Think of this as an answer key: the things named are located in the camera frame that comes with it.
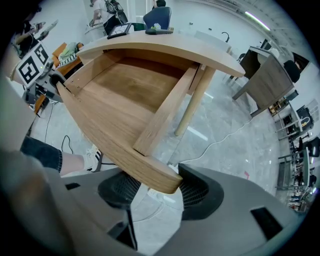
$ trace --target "wooden drawer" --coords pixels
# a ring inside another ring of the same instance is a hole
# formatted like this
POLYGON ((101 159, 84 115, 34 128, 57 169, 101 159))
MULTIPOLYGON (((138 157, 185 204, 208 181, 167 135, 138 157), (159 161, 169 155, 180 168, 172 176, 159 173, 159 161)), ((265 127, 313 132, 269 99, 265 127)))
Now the wooden drawer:
POLYGON ((89 61, 59 93, 85 135, 147 186, 174 193, 182 178, 151 156, 198 64, 150 50, 116 49, 89 61))

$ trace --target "white shirt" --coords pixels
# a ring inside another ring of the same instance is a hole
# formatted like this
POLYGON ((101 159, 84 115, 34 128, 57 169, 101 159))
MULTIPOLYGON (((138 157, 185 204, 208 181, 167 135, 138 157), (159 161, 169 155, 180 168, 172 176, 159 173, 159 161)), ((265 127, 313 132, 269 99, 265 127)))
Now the white shirt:
POLYGON ((106 23, 114 14, 107 12, 106 2, 104 0, 96 0, 93 4, 93 10, 99 10, 103 23, 106 23))

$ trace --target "tiled floor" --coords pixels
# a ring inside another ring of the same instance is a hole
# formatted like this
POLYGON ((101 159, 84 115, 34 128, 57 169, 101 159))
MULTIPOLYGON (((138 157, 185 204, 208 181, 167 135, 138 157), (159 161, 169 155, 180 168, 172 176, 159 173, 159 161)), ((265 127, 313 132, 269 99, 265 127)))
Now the tiled floor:
MULTIPOLYGON (((275 195, 278 157, 283 155, 275 133, 275 122, 268 111, 252 119, 252 104, 246 95, 242 95, 237 101, 232 100, 232 95, 238 89, 225 74, 217 72, 189 128, 183 136, 176 137, 174 130, 190 100, 187 95, 153 155, 166 164, 177 165, 181 161, 198 158, 210 144, 216 143, 201 159, 188 164, 249 179, 275 195)), ((51 105, 40 114, 41 118, 36 118, 32 137, 45 140, 50 113, 51 105)), ((85 154, 92 146, 65 105, 57 103, 48 124, 46 143, 60 149, 65 135, 69 135, 75 154, 85 154)), ((69 152, 68 142, 64 144, 64 150, 69 152)), ((175 195, 175 201, 177 204, 182 202, 179 191, 175 195)), ((168 202, 163 199, 151 198, 144 186, 134 203, 132 217, 139 251, 152 255, 179 228, 182 210, 179 207, 176 209, 172 204, 171 207, 168 206, 168 202)))

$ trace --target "sneaker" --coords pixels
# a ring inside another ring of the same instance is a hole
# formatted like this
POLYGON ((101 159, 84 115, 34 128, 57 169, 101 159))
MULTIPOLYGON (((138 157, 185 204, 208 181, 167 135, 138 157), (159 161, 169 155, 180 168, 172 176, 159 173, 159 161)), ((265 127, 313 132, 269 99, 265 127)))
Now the sneaker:
POLYGON ((93 145, 92 148, 88 149, 86 154, 83 156, 84 170, 92 173, 99 172, 101 169, 102 158, 102 152, 95 145, 93 145))

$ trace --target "ceiling light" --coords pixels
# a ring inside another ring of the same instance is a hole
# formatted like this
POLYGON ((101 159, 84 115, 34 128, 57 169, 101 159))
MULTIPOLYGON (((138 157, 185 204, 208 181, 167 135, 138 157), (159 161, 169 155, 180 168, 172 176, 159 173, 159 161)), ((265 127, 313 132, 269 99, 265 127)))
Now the ceiling light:
POLYGON ((258 22, 262 27, 264 27, 266 30, 270 31, 271 29, 268 28, 260 19, 257 17, 253 16, 250 12, 246 11, 246 15, 248 15, 250 18, 254 19, 256 22, 258 22))

